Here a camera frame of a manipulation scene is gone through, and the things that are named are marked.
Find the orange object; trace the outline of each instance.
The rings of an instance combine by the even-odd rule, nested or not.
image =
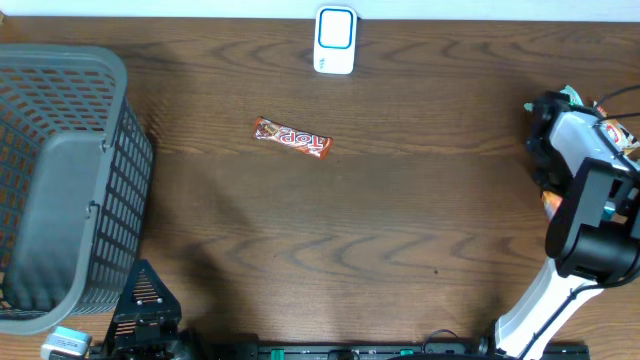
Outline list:
[[[544,204],[544,210],[547,213],[547,217],[551,220],[562,203],[562,197],[558,194],[552,193],[551,191],[543,191],[542,203]]]
[[[333,139],[274,123],[263,117],[256,119],[253,136],[259,140],[271,140],[292,147],[300,152],[324,159]]]

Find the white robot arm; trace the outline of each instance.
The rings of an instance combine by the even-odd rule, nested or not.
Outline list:
[[[564,200],[547,231],[548,258],[516,306],[496,322],[490,351],[526,360],[540,359],[551,337],[589,299],[640,273],[638,166],[616,146],[595,109],[547,93],[533,113],[527,146],[541,169],[538,183]],[[605,209],[626,221],[610,220]]]

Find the wood grain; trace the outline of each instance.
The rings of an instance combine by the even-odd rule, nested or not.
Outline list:
[[[2,42],[99,45],[157,142],[142,256],[214,338],[419,341],[478,335],[544,259],[522,104],[640,80],[625,24],[362,21],[355,72],[313,71],[312,21],[7,18]],[[637,111],[638,95],[611,101]],[[324,161],[251,139],[256,116],[320,135]],[[640,126],[627,121],[640,133]],[[556,339],[635,359],[637,284]],[[66,325],[100,339],[110,316]],[[0,359],[44,336],[0,336]]]

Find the chocolate bar wrapper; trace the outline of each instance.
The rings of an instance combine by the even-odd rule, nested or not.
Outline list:
[[[324,159],[333,139],[296,130],[269,119],[258,117],[253,136],[259,140],[271,140],[292,147],[302,153]]]
[[[604,117],[608,114],[607,112],[600,106],[596,107],[598,112]],[[640,147],[640,142],[636,139],[635,136],[629,130],[627,130],[618,120],[611,119],[605,120],[602,122],[606,126],[606,131],[611,140],[616,144],[616,146],[624,152],[625,155],[631,154],[635,149]]]

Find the gray plastic basket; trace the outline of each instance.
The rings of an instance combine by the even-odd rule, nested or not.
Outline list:
[[[126,87],[108,50],[0,45],[0,333],[115,306],[153,161]]]

